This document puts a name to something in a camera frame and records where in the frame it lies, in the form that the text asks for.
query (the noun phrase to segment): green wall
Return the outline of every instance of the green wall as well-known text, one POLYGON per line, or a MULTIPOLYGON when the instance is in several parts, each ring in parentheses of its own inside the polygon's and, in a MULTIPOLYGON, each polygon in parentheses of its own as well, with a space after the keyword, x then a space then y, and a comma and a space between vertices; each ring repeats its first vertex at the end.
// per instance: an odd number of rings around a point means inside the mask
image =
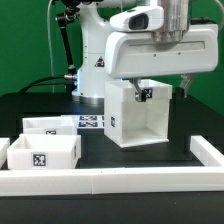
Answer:
MULTIPOLYGON (((50 59, 47 41, 48 0, 1 0, 0 5, 0 95, 17 92, 37 79, 50 76, 50 59)), ((64 6, 57 3, 51 9, 51 32, 54 53, 55 75, 67 71, 64 49, 57 24, 56 13, 64 6)), ((111 10, 101 11, 108 17, 111 10)), ((193 17, 209 16, 220 23, 221 12, 213 0, 193 0, 193 17)), ((82 64, 80 24, 68 27, 72 41, 75 65, 82 64)), ((219 65, 214 72, 196 74, 189 93, 224 115, 224 30, 219 35, 219 65)), ((180 83, 180 76, 160 77, 157 80, 174 87, 180 83)), ((50 87, 35 87, 32 91, 52 91, 50 87)))

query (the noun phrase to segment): white plastic container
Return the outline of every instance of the white plastic container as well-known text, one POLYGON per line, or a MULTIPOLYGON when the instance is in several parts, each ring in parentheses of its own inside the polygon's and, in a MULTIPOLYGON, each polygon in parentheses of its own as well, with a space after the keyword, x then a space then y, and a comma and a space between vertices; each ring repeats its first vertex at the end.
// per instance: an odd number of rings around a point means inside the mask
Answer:
POLYGON ((23 118, 24 134, 77 135, 72 117, 23 118))
POLYGON ((11 170, 73 169, 81 158, 81 136, 21 134, 8 148, 11 170))
POLYGON ((129 81, 111 81, 105 86, 104 133, 120 147, 167 142, 172 86, 142 80, 149 92, 146 102, 136 102, 129 81))
POLYGON ((7 148, 10 145, 9 138, 0 138, 0 169, 6 161, 7 148))

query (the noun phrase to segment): white border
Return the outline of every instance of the white border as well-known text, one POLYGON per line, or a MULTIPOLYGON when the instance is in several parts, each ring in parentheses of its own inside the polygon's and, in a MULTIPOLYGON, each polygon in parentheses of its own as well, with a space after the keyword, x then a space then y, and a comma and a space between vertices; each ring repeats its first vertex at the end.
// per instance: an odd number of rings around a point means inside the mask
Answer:
POLYGON ((205 167, 0 171, 0 196, 223 191, 223 155, 201 136, 190 149, 205 167))

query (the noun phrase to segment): black tabletop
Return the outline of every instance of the black tabletop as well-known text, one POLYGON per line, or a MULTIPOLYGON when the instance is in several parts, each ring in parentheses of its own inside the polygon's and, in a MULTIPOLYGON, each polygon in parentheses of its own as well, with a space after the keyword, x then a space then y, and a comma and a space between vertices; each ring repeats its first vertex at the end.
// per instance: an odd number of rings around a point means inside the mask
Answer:
MULTIPOLYGON (((103 113, 103 105, 76 103, 65 94, 6 94, 0 97, 0 137, 13 142, 24 117, 103 113)), ((170 102, 168 143, 121 149, 103 129, 78 134, 77 169, 200 166, 189 151, 192 135, 224 152, 224 118, 191 96, 170 102)), ((224 192, 1 197, 0 212, 1 223, 223 223, 224 192)))

